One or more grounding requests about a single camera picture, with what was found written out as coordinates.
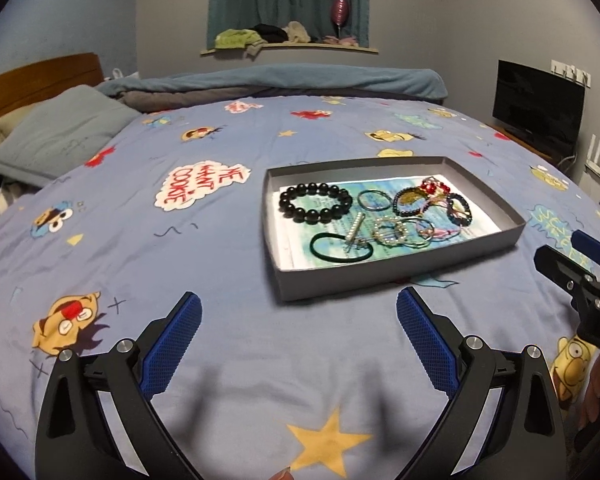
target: blue gripper pad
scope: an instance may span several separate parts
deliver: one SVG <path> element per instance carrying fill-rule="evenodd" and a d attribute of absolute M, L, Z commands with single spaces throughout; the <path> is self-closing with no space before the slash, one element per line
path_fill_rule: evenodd
<path fill-rule="evenodd" d="M 571 234 L 571 245 L 576 251 L 591 258 L 600 266 L 600 242 L 579 229 Z"/>
<path fill-rule="evenodd" d="M 202 303 L 195 294 L 185 295 L 142 361 L 140 390 L 146 399 L 167 389 L 189 343 L 202 322 Z"/>
<path fill-rule="evenodd" d="M 420 305 L 410 288 L 404 288 L 398 294 L 395 303 L 398 320 L 433 387 L 445 392 L 451 399 L 459 388 L 456 356 L 429 319 L 429 316 L 432 316 L 430 310 L 424 302 Z"/>

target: tv stand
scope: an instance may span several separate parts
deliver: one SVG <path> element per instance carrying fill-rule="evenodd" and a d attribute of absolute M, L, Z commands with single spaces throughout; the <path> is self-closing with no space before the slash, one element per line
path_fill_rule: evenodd
<path fill-rule="evenodd" d="M 560 162 L 559 159 L 556 159 L 555 157 L 553 157 L 547 153 L 543 153 L 543 152 L 540 152 L 539 150 L 536 150 L 531 144 L 527 144 L 524 140 L 517 138 L 514 134 L 508 132 L 502 126 L 496 126 L 495 124 L 488 124 L 488 126 L 493 128 L 497 132 L 500 132 L 504 136 L 508 137 L 510 140 L 513 140 L 513 142 L 515 142 L 516 144 L 519 144 L 526 150 L 529 150 L 531 153 L 535 153 L 537 156 L 543 158 L 552 166 L 555 166 L 556 164 L 558 164 Z"/>

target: black cloth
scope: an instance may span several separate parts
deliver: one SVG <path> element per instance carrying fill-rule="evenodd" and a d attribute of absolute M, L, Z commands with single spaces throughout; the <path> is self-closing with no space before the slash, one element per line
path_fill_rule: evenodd
<path fill-rule="evenodd" d="M 255 30 L 267 43 L 284 43 L 285 41 L 289 41 L 289 36 L 287 33 L 275 25 L 265 25 L 264 23 L 259 23 L 255 27 L 251 27 L 249 30 Z"/>

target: cardboard tray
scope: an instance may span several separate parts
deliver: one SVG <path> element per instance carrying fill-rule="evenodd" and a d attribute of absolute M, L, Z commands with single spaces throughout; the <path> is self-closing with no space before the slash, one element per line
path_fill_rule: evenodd
<path fill-rule="evenodd" d="M 299 182 L 346 182 L 441 174 L 462 190 L 500 229 L 499 232 L 455 244 L 428 248 L 381 260 L 334 264 L 316 269 L 280 268 L 274 216 L 281 213 L 271 203 L 272 193 Z M 282 300 L 301 300 L 354 290 L 449 267 L 516 244 L 525 219 L 474 174 L 446 156 L 411 156 L 334 160 L 267 170 L 262 194 L 264 238 Z"/>

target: wooden headboard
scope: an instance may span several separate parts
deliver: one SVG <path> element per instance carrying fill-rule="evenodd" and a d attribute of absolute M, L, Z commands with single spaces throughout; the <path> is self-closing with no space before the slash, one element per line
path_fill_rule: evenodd
<path fill-rule="evenodd" d="M 96 86 L 104 80 L 93 52 L 56 57 L 0 74 L 0 117 L 20 108 L 51 99 L 78 85 Z"/>

